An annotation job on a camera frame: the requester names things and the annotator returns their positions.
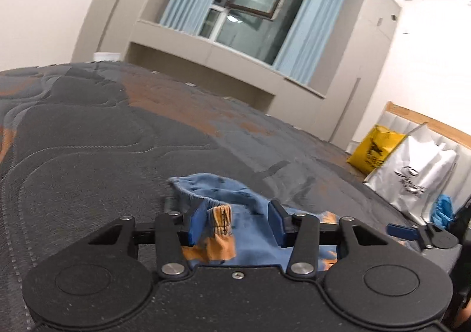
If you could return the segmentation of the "black backpack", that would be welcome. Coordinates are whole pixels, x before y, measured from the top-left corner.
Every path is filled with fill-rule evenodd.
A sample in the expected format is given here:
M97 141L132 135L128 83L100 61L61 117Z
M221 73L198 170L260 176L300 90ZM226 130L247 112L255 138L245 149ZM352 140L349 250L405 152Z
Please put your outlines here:
M449 232L454 235L459 243L465 240L465 234L468 230L471 219L471 196L468 197L465 204L457 211L453 221L448 226Z

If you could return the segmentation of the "window with dark frame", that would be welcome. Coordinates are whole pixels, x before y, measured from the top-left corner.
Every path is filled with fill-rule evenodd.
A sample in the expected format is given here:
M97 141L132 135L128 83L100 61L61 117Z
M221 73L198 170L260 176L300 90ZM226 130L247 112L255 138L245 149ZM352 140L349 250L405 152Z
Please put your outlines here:
M274 63L303 0L214 0L202 38Z

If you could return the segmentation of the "blue orange patterned pants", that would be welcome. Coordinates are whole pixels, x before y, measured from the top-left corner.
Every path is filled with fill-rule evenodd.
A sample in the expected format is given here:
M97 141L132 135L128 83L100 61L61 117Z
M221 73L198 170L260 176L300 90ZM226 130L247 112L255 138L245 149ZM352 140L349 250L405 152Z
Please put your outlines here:
M269 199L237 180L210 173L172 177L167 211L187 212L189 245L183 247L191 266L263 266L287 268L292 249L283 248L271 229Z

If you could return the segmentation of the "padded wooden headboard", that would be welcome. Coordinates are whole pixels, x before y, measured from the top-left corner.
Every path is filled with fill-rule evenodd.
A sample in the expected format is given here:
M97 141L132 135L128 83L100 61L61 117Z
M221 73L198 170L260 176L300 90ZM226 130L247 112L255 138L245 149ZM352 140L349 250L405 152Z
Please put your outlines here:
M470 134L392 101L387 102L376 124L403 134L426 124L437 145L446 143L449 148L453 148L458 155L457 163L443 193L451 198L454 212L465 204L470 197Z

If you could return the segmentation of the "blue crumpled cloth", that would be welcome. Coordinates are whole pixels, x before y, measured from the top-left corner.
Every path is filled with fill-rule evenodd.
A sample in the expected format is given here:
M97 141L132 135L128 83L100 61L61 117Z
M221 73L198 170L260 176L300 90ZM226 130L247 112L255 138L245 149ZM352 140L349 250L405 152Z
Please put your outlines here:
M437 197L430 213L430 221L434 225L444 229L447 229L453 223L453 205L449 196L440 194L440 196Z

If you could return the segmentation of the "light blue right curtain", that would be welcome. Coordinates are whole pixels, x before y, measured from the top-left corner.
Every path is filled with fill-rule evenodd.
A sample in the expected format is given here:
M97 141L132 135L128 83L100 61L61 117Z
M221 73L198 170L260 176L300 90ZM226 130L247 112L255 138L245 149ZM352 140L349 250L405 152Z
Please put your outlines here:
M344 0L303 0L273 68L307 85L332 33Z

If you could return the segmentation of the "yellow plastic bag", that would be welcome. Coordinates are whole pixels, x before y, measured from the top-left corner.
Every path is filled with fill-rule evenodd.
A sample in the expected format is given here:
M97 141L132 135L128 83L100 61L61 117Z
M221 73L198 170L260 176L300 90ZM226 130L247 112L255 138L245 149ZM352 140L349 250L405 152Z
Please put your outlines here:
M405 136L385 126L375 125L347 159L347 163L367 176L382 165Z

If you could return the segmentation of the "white shopping bag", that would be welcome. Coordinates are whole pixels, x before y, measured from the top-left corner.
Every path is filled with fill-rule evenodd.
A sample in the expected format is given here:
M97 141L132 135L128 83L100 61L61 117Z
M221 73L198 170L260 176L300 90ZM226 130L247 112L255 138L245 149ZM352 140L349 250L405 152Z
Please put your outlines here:
M437 143L426 124L412 129L364 184L418 225L429 222L456 166L458 146Z

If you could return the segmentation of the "grey orange quilted mattress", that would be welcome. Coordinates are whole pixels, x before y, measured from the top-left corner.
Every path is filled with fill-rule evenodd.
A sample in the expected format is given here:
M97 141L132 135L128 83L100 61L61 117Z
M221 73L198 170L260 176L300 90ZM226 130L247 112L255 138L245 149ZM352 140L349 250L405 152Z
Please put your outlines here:
M162 211L171 177L239 180L383 231L404 218L342 149L228 96L118 62L1 72L1 329L34 324L26 272L119 216Z

